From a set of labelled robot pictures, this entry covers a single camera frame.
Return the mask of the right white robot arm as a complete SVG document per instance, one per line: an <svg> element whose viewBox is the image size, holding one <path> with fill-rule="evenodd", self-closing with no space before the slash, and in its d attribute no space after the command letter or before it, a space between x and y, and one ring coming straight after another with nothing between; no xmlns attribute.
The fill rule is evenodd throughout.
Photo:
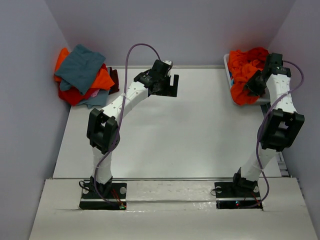
<svg viewBox="0 0 320 240"><path fill-rule="evenodd" d="M293 144L305 122L304 115L299 114L293 104L291 70L283 64L281 54L269 54L263 70L258 70L244 86L254 96L261 96L268 90L271 106L258 129L255 152L230 183L235 196L256 188L267 164L277 153Z"/></svg>

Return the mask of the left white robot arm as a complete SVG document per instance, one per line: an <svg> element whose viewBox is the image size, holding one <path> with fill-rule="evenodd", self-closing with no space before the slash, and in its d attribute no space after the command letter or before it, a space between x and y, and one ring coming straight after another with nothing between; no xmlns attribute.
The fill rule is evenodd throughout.
<svg viewBox="0 0 320 240"><path fill-rule="evenodd" d="M178 95L179 76L170 75L172 67L172 61L157 59L151 69L134 77L125 93L102 109L94 108L90 112L86 136L92 147L93 172L88 189L100 198L105 199L111 191L112 152L120 143L120 129L124 117L151 95Z"/></svg>

